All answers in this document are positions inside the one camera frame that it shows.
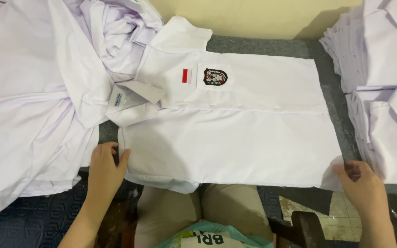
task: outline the gray table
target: gray table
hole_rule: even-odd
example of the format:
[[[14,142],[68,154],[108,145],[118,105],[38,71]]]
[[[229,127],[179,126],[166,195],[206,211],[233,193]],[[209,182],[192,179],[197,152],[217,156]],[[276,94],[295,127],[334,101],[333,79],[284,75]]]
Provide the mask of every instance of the gray table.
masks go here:
[[[314,59],[330,118],[344,159],[360,159],[355,131],[350,122],[340,76],[334,73],[330,56],[318,41],[266,40],[213,35],[207,51],[234,54],[263,54]],[[118,127],[111,121],[100,125],[99,143],[117,141]],[[388,193],[397,193],[397,185],[386,185]]]

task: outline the floor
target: floor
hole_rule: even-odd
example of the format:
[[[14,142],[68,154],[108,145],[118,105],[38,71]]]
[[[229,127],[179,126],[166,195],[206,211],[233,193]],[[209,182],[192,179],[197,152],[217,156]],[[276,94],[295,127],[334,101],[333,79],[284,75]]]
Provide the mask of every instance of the floor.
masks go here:
[[[330,216],[314,211],[280,196],[284,220],[291,221],[293,211],[314,212],[319,217],[327,240],[359,241],[361,239],[361,219],[355,207],[342,192],[334,192],[330,204]]]

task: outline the pile of white shirts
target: pile of white shirts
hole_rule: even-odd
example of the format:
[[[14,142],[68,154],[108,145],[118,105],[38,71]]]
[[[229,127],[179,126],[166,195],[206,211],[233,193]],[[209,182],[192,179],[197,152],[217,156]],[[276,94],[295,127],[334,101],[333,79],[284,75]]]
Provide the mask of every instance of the pile of white shirts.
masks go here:
[[[385,183],[397,183],[397,89],[356,91],[346,100],[363,160]]]
[[[200,183],[340,189],[342,162],[312,59],[206,51],[176,16],[147,45],[107,116],[130,148],[125,179],[181,193]]]
[[[134,78],[146,44],[163,27],[147,0],[63,0],[114,82]]]
[[[364,0],[324,36],[345,93],[397,86],[397,0]]]
[[[0,4],[0,211],[71,189],[113,81],[61,0]]]

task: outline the khaki pants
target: khaki pants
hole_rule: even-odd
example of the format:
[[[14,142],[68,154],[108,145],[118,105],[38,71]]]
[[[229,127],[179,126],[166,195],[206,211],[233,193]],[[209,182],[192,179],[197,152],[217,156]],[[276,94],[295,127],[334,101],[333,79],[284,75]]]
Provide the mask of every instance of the khaki pants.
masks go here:
[[[254,185],[205,184],[200,191],[180,194],[145,186],[137,203],[135,247],[155,248],[201,219],[231,225],[245,236],[263,237],[275,244]]]

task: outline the wooden chair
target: wooden chair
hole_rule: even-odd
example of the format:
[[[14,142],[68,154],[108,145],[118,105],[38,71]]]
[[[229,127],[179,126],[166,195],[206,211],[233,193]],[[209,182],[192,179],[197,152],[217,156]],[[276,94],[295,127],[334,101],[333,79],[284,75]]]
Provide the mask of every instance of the wooden chair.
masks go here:
[[[137,213],[128,203],[113,200],[97,233],[96,248],[113,248],[122,238],[122,248],[134,248]],[[315,213],[294,211],[292,224],[269,219],[273,233],[277,234],[277,248],[287,248],[291,242],[301,248],[327,248],[321,223]]]

